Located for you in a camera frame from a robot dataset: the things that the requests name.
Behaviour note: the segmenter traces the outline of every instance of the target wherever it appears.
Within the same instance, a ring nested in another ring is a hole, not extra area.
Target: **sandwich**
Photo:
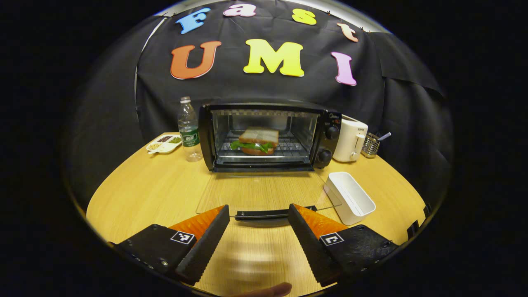
[[[231,143],[231,149],[240,148],[248,155],[269,156],[279,145],[279,131],[262,127],[249,127],[238,137],[237,141]]]

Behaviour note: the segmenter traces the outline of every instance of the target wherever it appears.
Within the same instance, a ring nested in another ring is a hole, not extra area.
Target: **bread slice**
[[[273,147],[279,145],[279,130],[263,128],[263,127],[249,127],[246,129],[238,140],[243,143],[272,143]]]
[[[254,156],[269,156],[273,154],[273,151],[274,151],[273,147],[268,148],[267,154],[261,150],[256,150],[254,148],[241,147],[240,150],[245,152],[248,155],[254,155]]]

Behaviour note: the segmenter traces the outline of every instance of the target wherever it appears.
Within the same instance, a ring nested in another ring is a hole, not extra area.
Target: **pink letter i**
[[[352,70],[350,69],[350,61],[352,58],[349,55],[338,52],[332,52],[332,56],[337,61],[337,76],[335,80],[344,85],[357,85],[356,80],[352,77]]]

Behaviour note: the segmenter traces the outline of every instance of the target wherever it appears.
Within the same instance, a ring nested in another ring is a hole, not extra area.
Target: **lettuce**
[[[270,147],[273,147],[273,145],[271,144],[271,142],[268,142],[266,144],[259,144],[259,143],[242,143],[240,141],[233,141],[231,143],[231,149],[232,150],[236,150],[238,149],[239,147],[245,147],[247,149],[253,149],[253,150],[261,150],[263,152],[265,152],[266,154],[268,153],[268,149]]]

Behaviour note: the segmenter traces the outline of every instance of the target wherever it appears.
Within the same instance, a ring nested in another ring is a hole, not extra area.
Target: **water bottle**
[[[183,152],[187,161],[195,162],[202,158],[202,149],[199,146],[198,117],[191,106],[190,97],[182,97],[180,103],[178,130],[182,135]]]

